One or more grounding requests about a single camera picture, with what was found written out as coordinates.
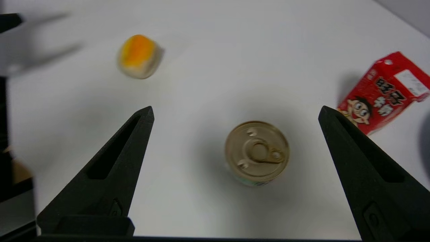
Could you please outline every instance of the pull tab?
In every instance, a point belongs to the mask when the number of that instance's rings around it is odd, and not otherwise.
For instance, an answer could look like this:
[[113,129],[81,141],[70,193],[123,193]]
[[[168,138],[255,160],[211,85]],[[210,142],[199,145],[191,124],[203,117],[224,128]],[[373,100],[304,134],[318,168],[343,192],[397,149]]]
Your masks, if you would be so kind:
[[250,160],[257,163],[279,164],[285,159],[284,152],[276,147],[270,146],[262,139],[255,139],[248,143],[246,154]]

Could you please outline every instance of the black object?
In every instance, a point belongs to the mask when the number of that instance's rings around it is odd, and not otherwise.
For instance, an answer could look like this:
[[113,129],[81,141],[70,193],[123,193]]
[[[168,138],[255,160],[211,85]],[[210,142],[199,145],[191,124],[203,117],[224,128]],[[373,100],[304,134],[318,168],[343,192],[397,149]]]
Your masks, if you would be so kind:
[[338,111],[318,119],[361,238],[430,241],[430,192]]
[[[0,34],[22,23],[17,13],[0,14]],[[6,77],[0,77],[0,202],[13,197],[12,156],[5,152],[9,146],[7,136]]]
[[137,111],[37,217],[42,234],[132,236],[127,218],[154,123]]

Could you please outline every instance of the red milk carton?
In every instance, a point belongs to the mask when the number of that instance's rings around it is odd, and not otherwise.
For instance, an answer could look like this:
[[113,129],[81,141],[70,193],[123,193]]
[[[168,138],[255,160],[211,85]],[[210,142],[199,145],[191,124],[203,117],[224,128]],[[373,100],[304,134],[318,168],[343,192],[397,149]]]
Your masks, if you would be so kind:
[[430,77],[402,53],[395,52],[373,64],[339,104],[338,111],[369,134],[429,95]]

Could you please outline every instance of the white table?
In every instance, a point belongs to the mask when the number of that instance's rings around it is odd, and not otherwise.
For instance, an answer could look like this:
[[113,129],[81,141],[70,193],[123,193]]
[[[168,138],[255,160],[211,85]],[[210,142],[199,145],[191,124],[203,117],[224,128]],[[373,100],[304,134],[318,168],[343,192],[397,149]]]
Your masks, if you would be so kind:
[[[5,10],[30,25],[1,40],[27,67],[9,81],[9,118],[15,154],[36,176],[37,211],[129,116],[153,107],[135,235],[359,239],[319,111],[391,52],[430,73],[430,40],[371,0],[9,0]],[[116,68],[134,34],[166,49],[147,80]],[[426,188],[429,104],[371,135]],[[223,165],[228,133],[249,120],[278,127],[292,151],[282,176],[256,189]]]

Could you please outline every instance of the tin can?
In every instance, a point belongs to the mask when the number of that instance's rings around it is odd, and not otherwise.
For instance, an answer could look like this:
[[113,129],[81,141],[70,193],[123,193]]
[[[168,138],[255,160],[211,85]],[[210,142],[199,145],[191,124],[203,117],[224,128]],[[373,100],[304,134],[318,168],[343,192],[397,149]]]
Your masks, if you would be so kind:
[[262,186],[275,179],[287,166],[287,139],[271,124],[249,121],[240,124],[225,143],[227,163],[233,175],[248,186]]

